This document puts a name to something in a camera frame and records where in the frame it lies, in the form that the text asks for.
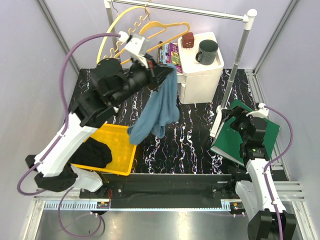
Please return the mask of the blue tank top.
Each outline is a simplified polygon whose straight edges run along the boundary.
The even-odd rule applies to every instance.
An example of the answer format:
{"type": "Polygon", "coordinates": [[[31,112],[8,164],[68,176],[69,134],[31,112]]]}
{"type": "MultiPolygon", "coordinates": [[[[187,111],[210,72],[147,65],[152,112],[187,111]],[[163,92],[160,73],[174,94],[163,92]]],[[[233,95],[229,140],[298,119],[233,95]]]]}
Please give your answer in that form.
{"type": "Polygon", "coordinates": [[[168,63],[167,66],[172,72],[166,77],[160,89],[152,93],[138,120],[127,130],[132,145],[140,144],[149,134],[159,139],[163,138],[166,126],[179,120],[177,71],[172,63],[168,63]]]}

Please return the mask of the orange-yellow plastic hanger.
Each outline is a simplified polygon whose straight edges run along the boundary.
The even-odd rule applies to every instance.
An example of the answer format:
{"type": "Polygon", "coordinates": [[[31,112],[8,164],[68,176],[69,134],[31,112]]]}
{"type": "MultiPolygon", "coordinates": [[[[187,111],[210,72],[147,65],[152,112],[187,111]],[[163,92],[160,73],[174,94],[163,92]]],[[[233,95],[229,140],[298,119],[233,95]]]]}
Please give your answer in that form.
{"type": "Polygon", "coordinates": [[[144,34],[147,31],[149,31],[150,29],[160,29],[160,31],[155,32],[154,34],[152,34],[148,37],[145,37],[146,40],[150,41],[150,40],[154,39],[155,37],[157,37],[158,35],[161,35],[165,31],[167,31],[167,29],[169,29],[169,28],[173,28],[172,32],[175,34],[173,37],[168,38],[167,40],[164,40],[164,41],[158,43],[157,45],[154,45],[153,47],[151,47],[151,43],[148,42],[147,47],[150,47],[150,48],[148,50],[144,51],[143,53],[150,53],[153,50],[156,50],[157,48],[163,47],[165,44],[168,44],[168,43],[182,37],[184,34],[186,34],[190,31],[190,25],[187,22],[163,24],[159,21],[149,21],[140,29],[138,35],[144,36],[144,34]],[[183,32],[179,32],[177,30],[177,27],[181,28],[182,26],[185,26],[186,29],[183,32]]]}

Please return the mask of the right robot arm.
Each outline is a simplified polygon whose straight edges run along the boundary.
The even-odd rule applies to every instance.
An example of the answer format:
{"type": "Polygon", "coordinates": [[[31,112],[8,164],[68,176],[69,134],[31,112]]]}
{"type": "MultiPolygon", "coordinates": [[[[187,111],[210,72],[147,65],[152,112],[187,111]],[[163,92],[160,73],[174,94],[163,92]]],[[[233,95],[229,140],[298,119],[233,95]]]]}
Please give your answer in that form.
{"type": "Polygon", "coordinates": [[[241,106],[222,110],[223,123],[234,119],[229,126],[241,137],[239,155],[248,173],[248,176],[235,177],[227,185],[227,192],[242,201],[249,220],[248,239],[291,240],[297,220],[294,214],[288,213],[278,195],[264,145],[268,113],[263,103],[251,112],[241,106]]]}

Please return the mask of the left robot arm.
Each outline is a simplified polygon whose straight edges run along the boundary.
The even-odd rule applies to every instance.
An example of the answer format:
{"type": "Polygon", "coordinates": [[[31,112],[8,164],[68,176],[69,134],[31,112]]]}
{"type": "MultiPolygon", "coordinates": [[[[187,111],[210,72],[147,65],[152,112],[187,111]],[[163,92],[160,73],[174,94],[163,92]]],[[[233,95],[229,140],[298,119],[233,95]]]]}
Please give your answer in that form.
{"type": "Polygon", "coordinates": [[[171,66],[156,63],[152,58],[147,59],[146,66],[134,60],[129,69],[123,69],[117,59],[107,58],[91,69],[91,88],[66,111],[61,130],[41,153],[25,159],[29,168],[37,171],[34,180],[41,191],[58,193],[74,187],[103,198],[108,186],[100,175],[72,166],[69,159],[88,137],[117,114],[116,109],[124,101],[144,87],[163,89],[173,71],[171,66]]]}

